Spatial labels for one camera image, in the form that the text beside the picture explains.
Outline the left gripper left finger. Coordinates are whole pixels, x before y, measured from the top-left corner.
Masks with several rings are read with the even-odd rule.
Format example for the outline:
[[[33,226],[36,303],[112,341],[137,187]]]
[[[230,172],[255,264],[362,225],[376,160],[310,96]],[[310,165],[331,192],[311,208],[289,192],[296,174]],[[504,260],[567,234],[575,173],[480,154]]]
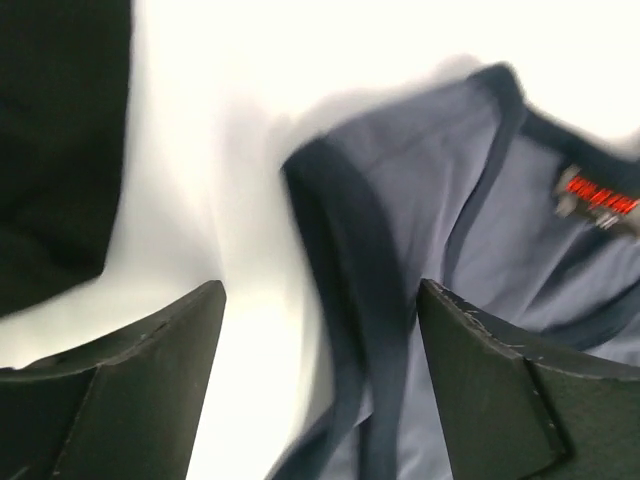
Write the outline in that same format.
[[[2,478],[185,478],[225,303],[208,281],[97,340],[2,369]]]

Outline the blue graphic tank top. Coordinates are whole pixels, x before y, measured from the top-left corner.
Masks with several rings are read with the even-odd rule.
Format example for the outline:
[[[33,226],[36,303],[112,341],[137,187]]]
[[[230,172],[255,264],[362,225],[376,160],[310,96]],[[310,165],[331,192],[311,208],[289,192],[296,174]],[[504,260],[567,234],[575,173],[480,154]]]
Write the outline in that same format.
[[[499,63],[361,114],[284,163],[334,398],[279,479],[455,479],[421,335],[431,280],[639,370],[639,165],[531,108]]]

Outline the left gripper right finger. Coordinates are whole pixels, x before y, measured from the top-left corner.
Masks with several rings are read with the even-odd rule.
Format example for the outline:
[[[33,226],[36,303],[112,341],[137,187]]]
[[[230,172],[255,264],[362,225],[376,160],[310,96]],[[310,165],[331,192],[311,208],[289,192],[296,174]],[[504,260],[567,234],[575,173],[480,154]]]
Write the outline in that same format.
[[[580,353],[425,280],[419,323],[457,480],[637,480],[639,370]]]

